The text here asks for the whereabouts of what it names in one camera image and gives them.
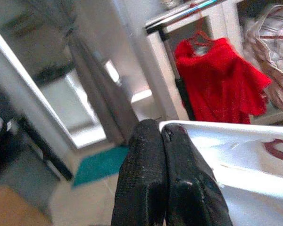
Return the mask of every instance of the teal rug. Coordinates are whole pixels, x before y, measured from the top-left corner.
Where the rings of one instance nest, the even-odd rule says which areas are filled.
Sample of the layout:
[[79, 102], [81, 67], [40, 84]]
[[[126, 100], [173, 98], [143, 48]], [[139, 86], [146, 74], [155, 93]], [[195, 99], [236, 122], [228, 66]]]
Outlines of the teal rug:
[[73, 187], [117, 174], [128, 153], [128, 148], [114, 147], [82, 160]]

